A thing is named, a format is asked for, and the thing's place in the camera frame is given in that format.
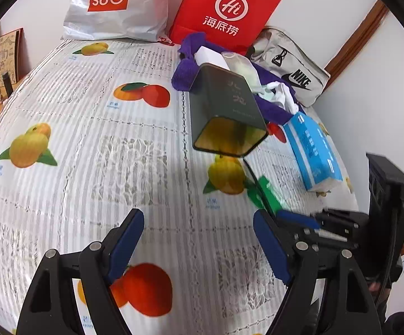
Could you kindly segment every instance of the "white miniso bag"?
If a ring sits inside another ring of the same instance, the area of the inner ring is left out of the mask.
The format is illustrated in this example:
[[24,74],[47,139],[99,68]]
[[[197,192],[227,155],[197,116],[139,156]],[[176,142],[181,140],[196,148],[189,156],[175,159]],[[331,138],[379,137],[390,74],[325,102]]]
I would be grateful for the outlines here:
[[305,107],[314,104],[328,82],[329,73],[315,64],[282,30],[266,26],[253,44],[250,60],[292,85]]
[[63,38],[158,41],[167,19],[168,0],[71,0]]

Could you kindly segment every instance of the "blue and white box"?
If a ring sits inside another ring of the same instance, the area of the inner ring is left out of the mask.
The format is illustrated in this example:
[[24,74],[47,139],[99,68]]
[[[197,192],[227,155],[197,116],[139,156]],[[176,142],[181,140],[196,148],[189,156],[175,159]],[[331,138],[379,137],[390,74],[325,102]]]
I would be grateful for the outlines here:
[[320,126],[301,112],[284,125],[306,190],[328,192],[343,178],[339,164]]

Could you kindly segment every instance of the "black box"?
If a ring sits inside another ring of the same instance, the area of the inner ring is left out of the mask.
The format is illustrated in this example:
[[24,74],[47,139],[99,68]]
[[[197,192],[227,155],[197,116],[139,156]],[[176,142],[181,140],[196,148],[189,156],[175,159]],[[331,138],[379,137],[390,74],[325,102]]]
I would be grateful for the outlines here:
[[195,150],[243,157],[267,137],[267,128],[242,75],[210,63],[200,66],[189,90]]

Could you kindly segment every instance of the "nike bag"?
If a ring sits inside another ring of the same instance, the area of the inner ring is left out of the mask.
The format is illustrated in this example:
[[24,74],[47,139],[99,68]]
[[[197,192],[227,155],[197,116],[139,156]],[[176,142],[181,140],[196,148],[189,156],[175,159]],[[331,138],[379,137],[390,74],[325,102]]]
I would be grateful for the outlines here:
[[329,73],[315,64],[283,31],[266,27],[253,44],[250,60],[292,85],[295,97],[312,106],[323,92]]
[[168,0],[71,0],[63,37],[158,41],[167,19]]
[[281,0],[183,0],[171,27],[175,43],[190,33],[245,54]]

